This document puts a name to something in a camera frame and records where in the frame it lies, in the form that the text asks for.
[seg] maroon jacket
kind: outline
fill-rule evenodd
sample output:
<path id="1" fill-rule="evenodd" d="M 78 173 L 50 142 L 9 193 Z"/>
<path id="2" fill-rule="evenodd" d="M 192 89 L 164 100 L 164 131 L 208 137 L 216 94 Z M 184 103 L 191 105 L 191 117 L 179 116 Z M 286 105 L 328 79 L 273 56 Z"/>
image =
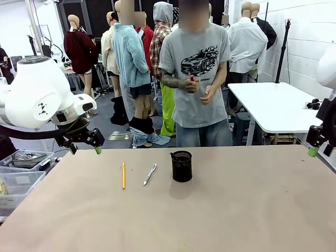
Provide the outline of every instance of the maroon jacket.
<path id="1" fill-rule="evenodd" d="M 98 49 L 88 35 L 81 31 L 68 32 L 64 36 L 64 50 L 77 74 L 84 74 L 98 63 Z"/>
<path id="2" fill-rule="evenodd" d="M 140 29 L 141 29 L 140 27 L 137 27 L 135 30 L 137 33 L 139 33 Z M 153 67 L 151 64 L 149 48 L 151 47 L 151 42 L 154 36 L 154 32 L 148 25 L 146 25 L 145 29 L 143 30 L 143 34 L 144 36 L 142 36 L 142 43 L 143 43 L 143 48 L 145 50 L 146 61 L 147 61 L 149 70 L 151 72 L 151 75 L 153 75 Z"/>

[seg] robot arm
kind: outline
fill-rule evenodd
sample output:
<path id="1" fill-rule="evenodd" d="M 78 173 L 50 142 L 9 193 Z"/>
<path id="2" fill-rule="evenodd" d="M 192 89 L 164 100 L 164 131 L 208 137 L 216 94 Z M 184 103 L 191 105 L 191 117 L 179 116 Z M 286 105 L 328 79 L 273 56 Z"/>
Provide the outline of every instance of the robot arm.
<path id="1" fill-rule="evenodd" d="M 309 151 L 315 156 L 319 147 L 329 141 L 324 154 L 330 156 L 336 146 L 336 48 L 328 50 L 320 59 L 316 81 L 322 86 L 332 88 L 329 99 L 325 99 L 317 113 L 317 118 L 323 121 L 320 126 L 311 126 L 307 136 L 307 142 L 314 148 Z"/>
<path id="2" fill-rule="evenodd" d="M 17 68 L 13 83 L 0 85 L 0 124 L 35 129 L 51 120 L 59 130 L 31 133 L 0 127 L 0 132 L 20 139 L 55 138 L 73 153 L 74 142 L 95 148 L 103 145 L 100 131 L 89 131 L 89 121 L 83 116 L 97 108 L 96 102 L 87 94 L 71 93 L 65 75 L 52 59 L 33 56 L 19 61 Z"/>

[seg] tattooed forearm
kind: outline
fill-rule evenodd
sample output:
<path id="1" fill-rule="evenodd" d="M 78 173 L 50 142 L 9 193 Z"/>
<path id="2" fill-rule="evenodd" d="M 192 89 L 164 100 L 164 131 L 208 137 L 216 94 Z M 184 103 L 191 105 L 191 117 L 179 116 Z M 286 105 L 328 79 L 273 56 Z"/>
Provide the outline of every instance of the tattooed forearm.
<path id="1" fill-rule="evenodd" d="M 173 78 L 172 74 L 162 70 L 162 80 L 163 84 L 169 88 L 183 88 L 187 80 L 179 80 Z"/>

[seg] car graphic print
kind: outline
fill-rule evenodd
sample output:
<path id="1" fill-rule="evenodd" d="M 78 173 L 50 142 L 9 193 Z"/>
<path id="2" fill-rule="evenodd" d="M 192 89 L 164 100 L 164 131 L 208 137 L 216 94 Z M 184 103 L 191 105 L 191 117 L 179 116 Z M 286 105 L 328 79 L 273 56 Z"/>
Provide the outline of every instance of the car graphic print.
<path id="1" fill-rule="evenodd" d="M 181 62 L 181 72 L 186 75 L 201 76 L 211 71 L 218 58 L 218 45 L 202 49 Z"/>

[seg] yellow pencil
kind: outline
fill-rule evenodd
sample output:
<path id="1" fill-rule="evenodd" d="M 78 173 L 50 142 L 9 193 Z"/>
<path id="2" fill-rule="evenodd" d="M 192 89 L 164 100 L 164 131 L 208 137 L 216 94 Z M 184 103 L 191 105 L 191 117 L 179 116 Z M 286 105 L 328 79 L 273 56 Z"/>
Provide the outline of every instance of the yellow pencil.
<path id="1" fill-rule="evenodd" d="M 122 162 L 122 188 L 125 189 L 125 162 Z"/>

